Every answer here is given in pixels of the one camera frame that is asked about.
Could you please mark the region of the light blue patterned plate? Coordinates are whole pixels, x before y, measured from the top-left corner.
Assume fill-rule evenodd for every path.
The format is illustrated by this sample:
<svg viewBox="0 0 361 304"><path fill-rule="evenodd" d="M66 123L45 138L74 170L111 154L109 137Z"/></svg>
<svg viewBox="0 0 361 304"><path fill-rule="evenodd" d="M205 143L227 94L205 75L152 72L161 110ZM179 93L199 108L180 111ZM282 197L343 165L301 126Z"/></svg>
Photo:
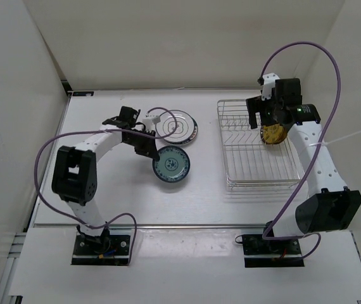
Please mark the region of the light blue patterned plate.
<svg viewBox="0 0 361 304"><path fill-rule="evenodd" d="M178 146L164 146L158 150L159 160L153 160L153 172L163 182L184 180L191 168L188 154Z"/></svg>

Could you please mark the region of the orange sunburst white plate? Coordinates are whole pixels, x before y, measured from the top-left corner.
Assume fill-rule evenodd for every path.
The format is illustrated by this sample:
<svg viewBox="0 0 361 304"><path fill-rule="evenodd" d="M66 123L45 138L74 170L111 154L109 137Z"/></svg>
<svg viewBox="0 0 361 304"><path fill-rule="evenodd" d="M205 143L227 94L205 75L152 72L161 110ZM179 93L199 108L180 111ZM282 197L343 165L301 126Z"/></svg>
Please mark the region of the orange sunburst white plate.
<svg viewBox="0 0 361 304"><path fill-rule="evenodd" d="M193 142L192 141L184 141L184 142L170 142L170 146L178 146L180 148L186 148L190 146Z"/></svg>

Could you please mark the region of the white plate teal line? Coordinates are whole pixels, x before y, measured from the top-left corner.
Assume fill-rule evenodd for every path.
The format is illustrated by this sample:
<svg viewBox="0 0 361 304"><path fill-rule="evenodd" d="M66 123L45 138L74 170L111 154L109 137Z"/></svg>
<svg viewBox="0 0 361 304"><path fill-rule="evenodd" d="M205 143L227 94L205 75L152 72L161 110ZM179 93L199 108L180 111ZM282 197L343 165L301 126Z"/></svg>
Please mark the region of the white plate teal line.
<svg viewBox="0 0 361 304"><path fill-rule="evenodd" d="M170 110L176 117L169 113L160 115L160 122L156 124L155 130L158 136L169 144L184 145L195 139L198 133L198 124L195 119L185 111Z"/></svg>

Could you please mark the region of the dark blue rim plate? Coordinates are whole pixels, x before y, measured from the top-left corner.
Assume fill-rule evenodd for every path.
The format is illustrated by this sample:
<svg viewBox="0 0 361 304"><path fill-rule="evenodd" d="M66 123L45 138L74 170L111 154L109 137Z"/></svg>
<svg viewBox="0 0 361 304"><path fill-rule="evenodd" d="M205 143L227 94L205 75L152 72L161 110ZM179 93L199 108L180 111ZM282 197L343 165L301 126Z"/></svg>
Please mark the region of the dark blue rim plate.
<svg viewBox="0 0 361 304"><path fill-rule="evenodd" d="M198 124L195 119L186 112L175 111L176 122L172 116L168 116L163 123L164 134L174 132L163 140L167 143L181 143L193 141L198 134Z"/></svg>

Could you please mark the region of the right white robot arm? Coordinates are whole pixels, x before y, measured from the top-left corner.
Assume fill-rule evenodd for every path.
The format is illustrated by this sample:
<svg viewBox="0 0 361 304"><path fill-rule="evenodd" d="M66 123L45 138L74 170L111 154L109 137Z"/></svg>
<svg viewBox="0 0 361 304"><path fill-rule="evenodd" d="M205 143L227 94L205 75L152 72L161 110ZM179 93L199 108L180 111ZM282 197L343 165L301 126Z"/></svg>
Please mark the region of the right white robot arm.
<svg viewBox="0 0 361 304"><path fill-rule="evenodd" d="M298 154L304 176L293 194L308 187L302 203L288 199L263 232L262 245L269 253L277 253L285 240L329 231L346 230L361 205L361 194L351 190L338 173L324 142L326 126L312 104L303 104L298 78L280 79L269 73L259 78L261 95L246 101L249 124L283 127Z"/></svg>

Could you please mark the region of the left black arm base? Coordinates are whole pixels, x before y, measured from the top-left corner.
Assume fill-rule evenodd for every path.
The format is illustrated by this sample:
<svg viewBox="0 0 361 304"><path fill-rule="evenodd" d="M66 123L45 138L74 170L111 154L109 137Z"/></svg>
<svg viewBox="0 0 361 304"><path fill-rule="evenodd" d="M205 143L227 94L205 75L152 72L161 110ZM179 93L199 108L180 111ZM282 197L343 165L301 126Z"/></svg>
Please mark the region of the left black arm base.
<svg viewBox="0 0 361 304"><path fill-rule="evenodd" d="M130 257L130 235L112 234L107 228L100 236L90 236L80 231L72 252L72 265L81 266L127 266Z"/></svg>

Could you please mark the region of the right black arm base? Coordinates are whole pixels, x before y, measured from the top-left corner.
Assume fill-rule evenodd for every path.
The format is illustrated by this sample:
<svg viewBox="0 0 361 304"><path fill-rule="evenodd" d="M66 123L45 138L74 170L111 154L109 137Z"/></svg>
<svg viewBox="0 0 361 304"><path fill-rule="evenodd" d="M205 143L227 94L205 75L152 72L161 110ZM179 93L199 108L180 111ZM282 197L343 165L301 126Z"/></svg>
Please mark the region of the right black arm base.
<svg viewBox="0 0 361 304"><path fill-rule="evenodd" d="M297 239L267 241L261 234L241 234L235 243L243 246L244 267L291 268L304 267L300 244Z"/></svg>

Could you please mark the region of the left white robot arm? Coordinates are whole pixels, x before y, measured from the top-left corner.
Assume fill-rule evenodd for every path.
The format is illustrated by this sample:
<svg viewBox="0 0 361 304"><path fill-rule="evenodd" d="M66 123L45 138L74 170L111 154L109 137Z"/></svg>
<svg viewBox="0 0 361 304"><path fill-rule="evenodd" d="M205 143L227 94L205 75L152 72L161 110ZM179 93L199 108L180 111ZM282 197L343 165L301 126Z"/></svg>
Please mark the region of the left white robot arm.
<svg viewBox="0 0 361 304"><path fill-rule="evenodd" d="M122 106L119 115L101 124L100 133L75 146L62 146L57 152L51 189L80 220L79 234L96 253L108 251L111 244L106 222L94 199L98 186L97 162L122 143L134 147L137 155L159 159L153 127L160 118L146 115L139 122L139 114L139 110Z"/></svg>

